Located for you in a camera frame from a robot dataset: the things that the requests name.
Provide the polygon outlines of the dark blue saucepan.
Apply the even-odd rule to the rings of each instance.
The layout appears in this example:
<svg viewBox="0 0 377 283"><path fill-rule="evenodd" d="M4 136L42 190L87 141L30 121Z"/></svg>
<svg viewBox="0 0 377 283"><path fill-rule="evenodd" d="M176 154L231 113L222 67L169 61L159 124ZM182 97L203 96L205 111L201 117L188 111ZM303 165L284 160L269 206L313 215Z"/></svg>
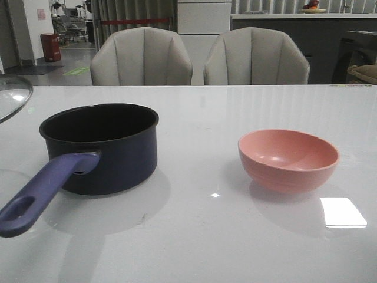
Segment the dark blue saucepan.
<svg viewBox="0 0 377 283"><path fill-rule="evenodd" d="M49 162L1 209L1 236L23 234L60 189L109 195L147 180L157 167L158 114L110 103L57 113L39 128Z"/></svg>

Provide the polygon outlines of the pink plastic bowl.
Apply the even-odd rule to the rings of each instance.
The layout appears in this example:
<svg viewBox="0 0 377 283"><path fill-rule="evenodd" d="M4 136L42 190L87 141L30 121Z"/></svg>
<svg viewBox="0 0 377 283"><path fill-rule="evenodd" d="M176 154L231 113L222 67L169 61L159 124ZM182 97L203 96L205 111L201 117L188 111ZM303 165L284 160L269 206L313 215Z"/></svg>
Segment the pink plastic bowl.
<svg viewBox="0 0 377 283"><path fill-rule="evenodd" d="M281 193L310 192L334 172L340 154L328 141L300 131L257 130L238 142L247 174L260 186Z"/></svg>

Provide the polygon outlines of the left grey upholstered chair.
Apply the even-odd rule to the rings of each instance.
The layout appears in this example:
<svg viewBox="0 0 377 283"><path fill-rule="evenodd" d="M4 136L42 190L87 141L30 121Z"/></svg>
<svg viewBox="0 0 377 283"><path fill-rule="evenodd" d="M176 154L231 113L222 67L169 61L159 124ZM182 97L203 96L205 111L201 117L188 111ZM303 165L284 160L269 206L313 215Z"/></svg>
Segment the left grey upholstered chair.
<svg viewBox="0 0 377 283"><path fill-rule="evenodd" d="M178 33L141 27L107 38L90 65L94 86L190 85L193 66Z"/></svg>

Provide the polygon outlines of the grey upholstered chair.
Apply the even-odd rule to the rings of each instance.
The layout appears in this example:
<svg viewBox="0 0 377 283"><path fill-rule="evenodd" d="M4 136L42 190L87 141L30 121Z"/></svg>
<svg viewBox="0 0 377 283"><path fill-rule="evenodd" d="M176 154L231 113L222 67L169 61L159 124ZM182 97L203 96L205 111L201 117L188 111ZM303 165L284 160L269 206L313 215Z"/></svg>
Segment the grey upholstered chair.
<svg viewBox="0 0 377 283"><path fill-rule="evenodd" d="M204 85L301 85L310 65L284 32L247 27L220 34L204 64Z"/></svg>
<svg viewBox="0 0 377 283"><path fill-rule="evenodd" d="M94 86L190 85L193 66L178 33L141 27L107 38L90 65Z"/></svg>

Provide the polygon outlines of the right grey upholstered chair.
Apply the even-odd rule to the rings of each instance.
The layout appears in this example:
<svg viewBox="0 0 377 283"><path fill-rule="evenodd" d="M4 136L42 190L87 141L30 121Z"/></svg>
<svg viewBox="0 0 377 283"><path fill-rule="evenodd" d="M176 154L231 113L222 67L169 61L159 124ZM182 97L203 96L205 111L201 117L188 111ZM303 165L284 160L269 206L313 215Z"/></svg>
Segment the right grey upholstered chair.
<svg viewBox="0 0 377 283"><path fill-rule="evenodd" d="M284 32L247 27L220 34L204 64L204 85L301 85L310 65Z"/></svg>

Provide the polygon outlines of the white refrigerator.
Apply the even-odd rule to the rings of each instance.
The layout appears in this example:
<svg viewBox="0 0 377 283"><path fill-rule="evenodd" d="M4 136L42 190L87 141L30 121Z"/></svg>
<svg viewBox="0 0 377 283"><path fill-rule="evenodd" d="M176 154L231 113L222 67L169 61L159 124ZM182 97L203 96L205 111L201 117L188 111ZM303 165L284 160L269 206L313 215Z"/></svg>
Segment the white refrigerator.
<svg viewBox="0 0 377 283"><path fill-rule="evenodd" d="M178 1L178 33L193 65L192 85L203 85L203 69L216 37L230 29L231 1Z"/></svg>

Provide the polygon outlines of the red belt stanchion barrier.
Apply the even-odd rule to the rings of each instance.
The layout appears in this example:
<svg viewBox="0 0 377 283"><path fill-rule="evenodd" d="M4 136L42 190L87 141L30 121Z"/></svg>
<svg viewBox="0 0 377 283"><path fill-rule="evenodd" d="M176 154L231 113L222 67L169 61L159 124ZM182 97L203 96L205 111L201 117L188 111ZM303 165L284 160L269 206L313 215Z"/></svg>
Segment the red belt stanchion barrier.
<svg viewBox="0 0 377 283"><path fill-rule="evenodd" d="M175 31L174 27L174 18L173 17L166 17L166 18L144 18L144 19L114 19L114 20L95 20L94 21L94 35L95 35L95 43L96 48L99 50L107 38L114 33L114 31L110 31L110 28L107 29L104 27L111 27L111 26L119 26L125 25L125 28L120 28L121 30L128 29L129 25L135 25L136 27L155 27L158 25L159 29L165 29L169 31Z"/></svg>

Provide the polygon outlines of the grey curtain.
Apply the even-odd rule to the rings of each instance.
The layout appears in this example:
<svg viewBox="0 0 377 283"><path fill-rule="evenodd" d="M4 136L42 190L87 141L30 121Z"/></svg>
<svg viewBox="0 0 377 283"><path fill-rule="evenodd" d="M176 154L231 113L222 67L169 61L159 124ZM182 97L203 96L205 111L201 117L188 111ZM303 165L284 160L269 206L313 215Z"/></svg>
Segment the grey curtain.
<svg viewBox="0 0 377 283"><path fill-rule="evenodd" d="M93 29L95 20L114 20L114 19L144 19L144 18L174 18L175 31L178 31L177 1L171 0L107 0L91 1L93 16ZM125 25L104 27L110 31L118 32ZM129 25L128 29L138 28Z"/></svg>

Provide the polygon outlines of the dark grey counter cabinet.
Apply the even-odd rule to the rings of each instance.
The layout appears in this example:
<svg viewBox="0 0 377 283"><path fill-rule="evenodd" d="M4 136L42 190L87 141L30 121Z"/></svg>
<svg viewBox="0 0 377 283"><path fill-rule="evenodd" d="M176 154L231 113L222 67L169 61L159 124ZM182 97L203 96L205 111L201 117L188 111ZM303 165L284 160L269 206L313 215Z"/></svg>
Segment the dark grey counter cabinet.
<svg viewBox="0 0 377 283"><path fill-rule="evenodd" d="M376 14L233 14L230 29L287 33L310 64L309 84L344 84L359 32L376 31Z"/></svg>

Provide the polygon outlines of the red trash bin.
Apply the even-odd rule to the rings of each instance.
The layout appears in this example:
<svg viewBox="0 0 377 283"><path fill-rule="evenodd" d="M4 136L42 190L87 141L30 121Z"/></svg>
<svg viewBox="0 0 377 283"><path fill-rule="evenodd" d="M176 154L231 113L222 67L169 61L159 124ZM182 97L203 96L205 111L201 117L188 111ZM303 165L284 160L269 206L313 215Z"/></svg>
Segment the red trash bin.
<svg viewBox="0 0 377 283"><path fill-rule="evenodd" d="M56 62L61 60L59 40L57 34L41 34L41 44L46 62Z"/></svg>

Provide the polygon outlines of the dark floor mat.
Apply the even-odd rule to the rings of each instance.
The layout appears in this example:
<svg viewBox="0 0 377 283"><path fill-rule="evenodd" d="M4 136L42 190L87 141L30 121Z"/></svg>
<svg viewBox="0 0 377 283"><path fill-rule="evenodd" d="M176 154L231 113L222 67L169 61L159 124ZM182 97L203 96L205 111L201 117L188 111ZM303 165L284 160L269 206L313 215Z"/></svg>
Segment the dark floor mat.
<svg viewBox="0 0 377 283"><path fill-rule="evenodd" d="M7 68L5 74L15 74L15 75L45 75L51 71L57 70L61 66L49 66L49 65L38 65L38 66L16 66Z"/></svg>

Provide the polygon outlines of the fruit plate on counter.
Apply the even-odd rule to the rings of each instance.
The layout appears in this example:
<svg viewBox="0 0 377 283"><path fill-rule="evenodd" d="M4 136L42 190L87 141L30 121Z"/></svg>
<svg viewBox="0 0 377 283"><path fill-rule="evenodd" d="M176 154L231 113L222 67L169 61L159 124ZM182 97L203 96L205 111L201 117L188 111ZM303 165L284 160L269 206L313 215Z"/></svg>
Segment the fruit plate on counter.
<svg viewBox="0 0 377 283"><path fill-rule="evenodd" d="M325 9L319 8L318 0L309 0L307 4L302 7L302 12L304 14L322 14L325 13Z"/></svg>

